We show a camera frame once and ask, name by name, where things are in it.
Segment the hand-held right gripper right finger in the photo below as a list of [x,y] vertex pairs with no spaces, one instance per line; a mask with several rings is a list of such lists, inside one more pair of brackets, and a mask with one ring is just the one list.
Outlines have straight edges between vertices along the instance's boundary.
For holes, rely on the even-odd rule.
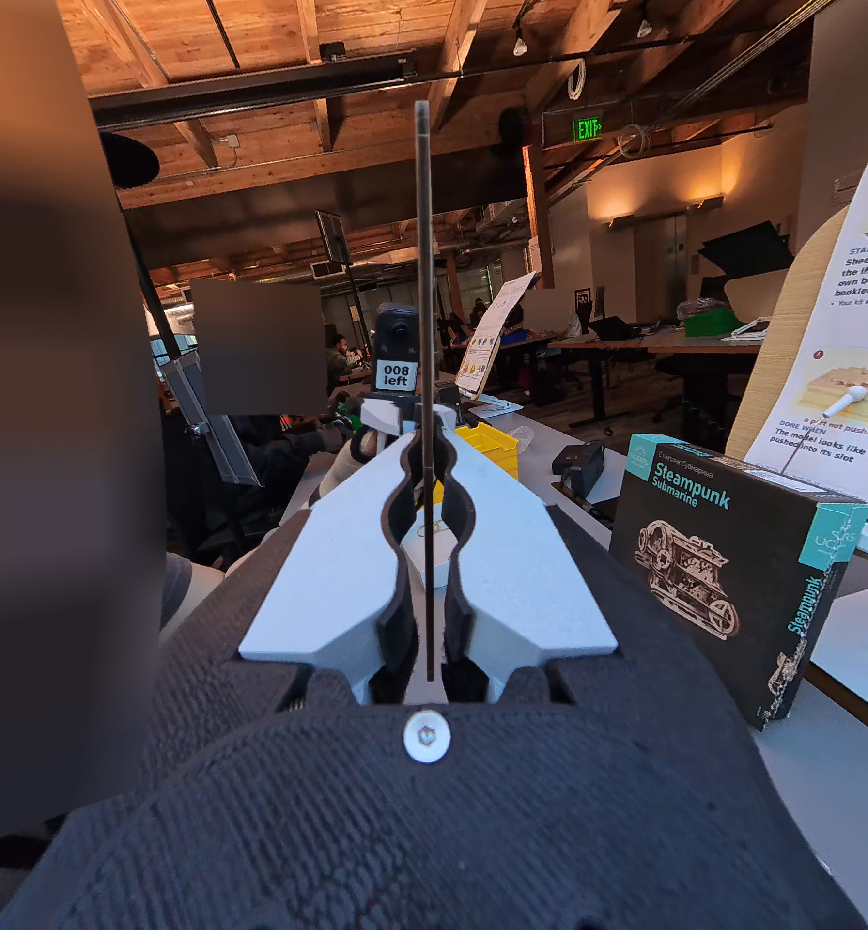
[[434,443],[455,537],[444,594],[448,700],[495,703],[513,672],[613,655],[617,640],[541,498],[451,430]]

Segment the thin plywood sheet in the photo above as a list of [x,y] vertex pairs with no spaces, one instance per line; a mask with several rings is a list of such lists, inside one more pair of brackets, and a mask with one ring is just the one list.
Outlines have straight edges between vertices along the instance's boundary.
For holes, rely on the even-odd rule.
[[422,509],[424,513],[425,545],[425,634],[426,675],[435,681],[435,605],[434,605],[434,519],[433,493],[436,484],[434,470],[435,439],[433,389],[435,384],[435,345],[433,292],[435,287],[433,256],[432,189],[430,163],[430,112],[428,100],[415,106],[416,167],[417,167],[417,240],[418,240],[418,313],[420,335],[419,374],[421,383],[421,414],[418,428],[422,443]]

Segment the background wooden desk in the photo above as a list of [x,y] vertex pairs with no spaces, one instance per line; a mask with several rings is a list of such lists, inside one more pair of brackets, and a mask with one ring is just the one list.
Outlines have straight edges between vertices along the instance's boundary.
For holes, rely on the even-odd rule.
[[650,356],[679,359],[682,378],[683,436],[719,437],[728,431],[723,417],[728,403],[728,376],[747,374],[755,364],[762,341],[686,337],[677,331],[640,336],[626,341],[591,340],[588,336],[556,340],[549,348],[563,352],[589,353],[589,376],[593,414],[569,424],[569,429],[607,424],[618,419],[605,409],[604,355],[618,352],[645,352]]

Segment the grey desk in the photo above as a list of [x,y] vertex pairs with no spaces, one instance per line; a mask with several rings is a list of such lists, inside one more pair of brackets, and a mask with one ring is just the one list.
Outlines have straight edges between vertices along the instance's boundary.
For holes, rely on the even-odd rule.
[[811,668],[786,720],[751,733],[778,793],[868,922],[868,725]]

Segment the person's left hand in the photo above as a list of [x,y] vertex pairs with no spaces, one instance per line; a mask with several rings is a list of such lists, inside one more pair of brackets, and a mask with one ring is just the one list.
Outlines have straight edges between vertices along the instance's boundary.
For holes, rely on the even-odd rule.
[[323,481],[312,492],[308,507],[312,507],[320,499],[331,493],[341,483],[347,481],[377,453],[378,432],[369,427],[362,427],[349,440],[336,455],[334,464],[324,475]]

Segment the background instruction poster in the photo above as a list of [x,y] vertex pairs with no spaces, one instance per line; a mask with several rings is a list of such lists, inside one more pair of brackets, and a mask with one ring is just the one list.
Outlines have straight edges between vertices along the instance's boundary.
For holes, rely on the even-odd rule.
[[465,354],[454,383],[467,400],[476,400],[483,393],[510,313],[533,286],[534,280],[540,280],[540,277],[540,272],[532,271],[506,281],[465,344]]

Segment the monitor on pole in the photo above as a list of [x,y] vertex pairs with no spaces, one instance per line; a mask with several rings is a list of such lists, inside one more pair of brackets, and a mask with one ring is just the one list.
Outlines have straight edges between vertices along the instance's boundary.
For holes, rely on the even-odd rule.
[[328,261],[346,268],[351,266],[352,260],[341,216],[324,210],[316,210],[315,217]]

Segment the small black case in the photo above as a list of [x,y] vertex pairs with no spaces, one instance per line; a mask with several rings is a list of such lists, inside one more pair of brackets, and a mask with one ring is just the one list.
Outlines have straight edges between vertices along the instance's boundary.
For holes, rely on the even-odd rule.
[[569,445],[553,459],[552,474],[560,478],[560,482],[575,496],[588,500],[591,491],[603,475],[604,454],[605,447],[598,440]]

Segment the person's grey shirt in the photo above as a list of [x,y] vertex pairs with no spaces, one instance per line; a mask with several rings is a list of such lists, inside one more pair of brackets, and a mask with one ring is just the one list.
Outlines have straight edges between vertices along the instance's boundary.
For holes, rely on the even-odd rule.
[[161,596],[160,639],[172,634],[196,607],[225,579],[217,568],[195,564],[187,558],[165,553]]

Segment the grey metal stand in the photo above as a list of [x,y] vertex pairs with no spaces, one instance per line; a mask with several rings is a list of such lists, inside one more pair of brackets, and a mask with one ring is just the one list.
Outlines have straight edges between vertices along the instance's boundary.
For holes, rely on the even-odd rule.
[[207,444],[221,480],[261,487],[230,419],[207,411],[197,351],[187,352],[161,366],[161,373],[191,432]]

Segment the black model kit box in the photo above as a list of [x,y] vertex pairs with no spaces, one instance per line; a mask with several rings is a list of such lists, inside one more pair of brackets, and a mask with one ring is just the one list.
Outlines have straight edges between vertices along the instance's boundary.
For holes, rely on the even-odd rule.
[[867,521],[851,496],[635,434],[610,552],[763,730],[789,715]]

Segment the green plastic bin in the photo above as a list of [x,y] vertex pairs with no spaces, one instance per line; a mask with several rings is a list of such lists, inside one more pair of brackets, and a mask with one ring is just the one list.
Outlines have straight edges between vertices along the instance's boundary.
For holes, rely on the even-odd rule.
[[719,305],[692,313],[682,325],[689,339],[714,339],[736,331],[743,323],[729,306]]

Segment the black round lamp shade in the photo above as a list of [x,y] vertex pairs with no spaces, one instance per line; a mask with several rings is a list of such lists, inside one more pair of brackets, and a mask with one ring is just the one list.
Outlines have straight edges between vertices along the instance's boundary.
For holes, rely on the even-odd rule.
[[99,137],[116,189],[133,190],[158,178],[160,161],[149,146],[117,133],[101,131]]

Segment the plywood poster board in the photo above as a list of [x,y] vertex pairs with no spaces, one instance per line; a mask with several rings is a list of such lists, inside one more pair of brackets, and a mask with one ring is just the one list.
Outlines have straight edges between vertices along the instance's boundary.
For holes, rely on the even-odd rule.
[[726,443],[734,459],[745,459],[789,378],[847,213],[830,218],[789,269]]

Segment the white instruction poster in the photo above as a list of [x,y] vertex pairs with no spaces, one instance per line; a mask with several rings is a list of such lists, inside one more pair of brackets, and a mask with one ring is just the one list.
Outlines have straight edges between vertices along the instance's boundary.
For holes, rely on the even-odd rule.
[[868,164],[791,371],[745,459],[868,503]]

